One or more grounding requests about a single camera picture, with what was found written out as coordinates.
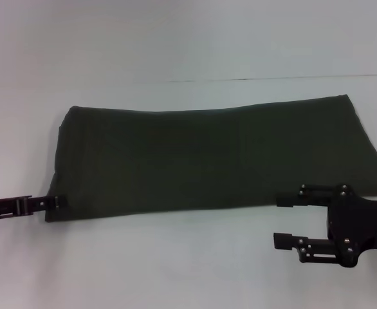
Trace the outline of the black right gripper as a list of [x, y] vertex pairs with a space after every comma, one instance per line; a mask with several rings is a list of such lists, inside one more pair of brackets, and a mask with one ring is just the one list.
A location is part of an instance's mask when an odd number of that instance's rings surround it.
[[357, 195], [349, 185], [306, 185], [276, 197], [277, 207], [327, 207], [328, 239], [274, 233], [277, 250], [297, 250], [301, 263], [340, 264], [353, 268], [368, 250], [377, 250], [377, 200]]

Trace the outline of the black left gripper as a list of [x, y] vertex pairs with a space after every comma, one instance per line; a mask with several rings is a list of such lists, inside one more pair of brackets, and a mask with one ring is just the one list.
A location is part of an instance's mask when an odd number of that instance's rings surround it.
[[67, 206], [68, 201], [65, 196], [3, 198], [0, 199], [0, 219], [32, 215], [40, 211], [54, 211]]

